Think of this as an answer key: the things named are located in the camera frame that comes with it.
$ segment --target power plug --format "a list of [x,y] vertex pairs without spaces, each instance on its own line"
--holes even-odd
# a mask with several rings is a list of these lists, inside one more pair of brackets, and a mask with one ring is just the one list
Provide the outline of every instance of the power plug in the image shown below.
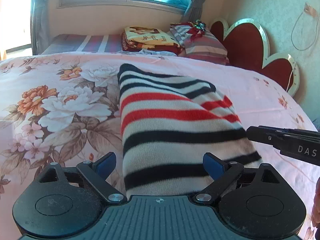
[[316,11],[316,9],[314,9],[310,4],[308,4],[307,2],[304,5],[304,9],[303,11],[308,14],[311,15],[313,18],[316,18],[318,16],[318,12]]

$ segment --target metal screw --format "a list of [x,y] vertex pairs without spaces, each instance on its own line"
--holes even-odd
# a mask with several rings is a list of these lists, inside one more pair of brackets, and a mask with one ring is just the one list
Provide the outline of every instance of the metal screw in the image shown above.
[[209,201],[211,199],[211,196],[209,194],[198,194],[196,196],[196,199],[199,201],[205,202],[205,201]]
[[124,199],[124,196],[122,194],[114,193],[108,196],[108,199],[114,202],[120,202]]

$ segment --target red headboard panel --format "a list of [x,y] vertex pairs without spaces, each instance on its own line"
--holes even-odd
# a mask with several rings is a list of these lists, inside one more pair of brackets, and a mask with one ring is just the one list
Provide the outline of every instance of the red headboard panel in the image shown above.
[[[284,53],[269,57],[268,37],[259,23],[243,19],[228,28],[227,22],[219,19],[210,31],[227,49],[230,65],[261,73],[287,89],[294,60]],[[290,79],[289,94],[293,96],[298,86],[299,70],[296,68]]]

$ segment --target striped pillow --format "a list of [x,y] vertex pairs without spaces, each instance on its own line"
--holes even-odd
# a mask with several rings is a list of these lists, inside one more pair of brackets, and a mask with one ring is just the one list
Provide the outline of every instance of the striped pillow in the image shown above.
[[221,65],[229,64],[226,48],[208,29],[206,29],[205,35],[191,41],[191,34],[187,33],[190,28],[188,25],[171,25],[170,27],[170,32],[179,44],[185,47],[188,58]]
[[259,166],[232,102],[207,81],[144,72],[123,64],[120,86],[127,196],[199,192],[212,179],[202,158]]

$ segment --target patterned wallpaper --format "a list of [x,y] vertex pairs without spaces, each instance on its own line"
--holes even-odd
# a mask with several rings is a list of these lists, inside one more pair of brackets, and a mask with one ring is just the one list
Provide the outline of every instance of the patterned wallpaper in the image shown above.
[[[224,0],[220,16],[231,25],[242,18],[257,20],[266,30],[270,41],[270,52],[288,52],[298,58],[300,87],[294,99],[313,121],[320,118],[320,41],[298,55],[291,43],[291,32],[305,2],[320,13],[320,0]],[[293,41],[299,48],[303,22],[302,48],[312,43],[315,37],[317,18],[304,14],[297,22]]]

